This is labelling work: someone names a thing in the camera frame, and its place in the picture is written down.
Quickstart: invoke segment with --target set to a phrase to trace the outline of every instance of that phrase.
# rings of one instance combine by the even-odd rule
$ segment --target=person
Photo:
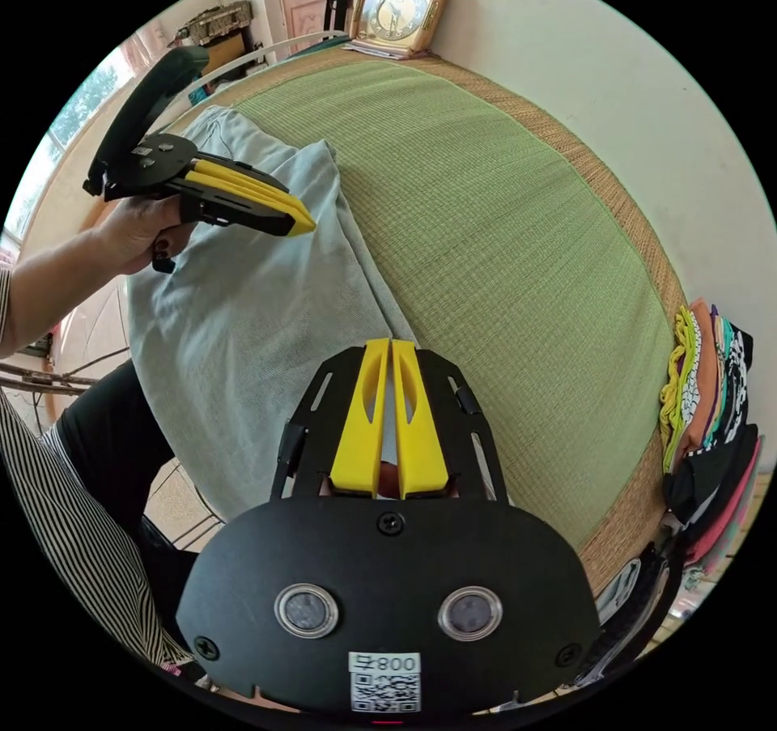
[[[59,247],[0,266],[0,358],[42,337],[115,278],[149,268],[155,254],[175,257],[193,228],[180,223],[178,198],[131,198]],[[197,554],[159,544],[142,527],[151,484],[174,453],[132,362],[80,395],[40,438],[0,390],[0,450],[42,552],[90,616],[135,655],[201,682],[176,624]],[[396,467],[389,466],[383,492],[394,495]],[[291,709],[259,691],[253,703]]]

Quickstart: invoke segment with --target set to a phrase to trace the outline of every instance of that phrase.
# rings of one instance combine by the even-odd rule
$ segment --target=striped shirt
[[[0,266],[0,338],[11,280]],[[191,661],[159,623],[138,548],[84,488],[56,426],[36,437],[1,389],[0,450],[38,545],[84,609],[120,644],[157,666]]]

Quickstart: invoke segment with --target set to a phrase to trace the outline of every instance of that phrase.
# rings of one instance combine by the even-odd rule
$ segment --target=green woven mat
[[[673,345],[601,200],[505,113],[387,62],[280,83],[236,109],[290,145],[337,149],[419,341],[478,395],[513,501],[582,546],[656,428]]]

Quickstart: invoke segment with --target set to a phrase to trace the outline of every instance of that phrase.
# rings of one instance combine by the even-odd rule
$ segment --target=sticker
[[[354,712],[421,712],[421,655],[350,652],[350,707]]]

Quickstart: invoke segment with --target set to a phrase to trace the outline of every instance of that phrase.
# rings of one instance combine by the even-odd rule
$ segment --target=clock face
[[[421,27],[428,7],[428,0],[378,0],[369,18],[370,34],[388,42],[404,40]]]

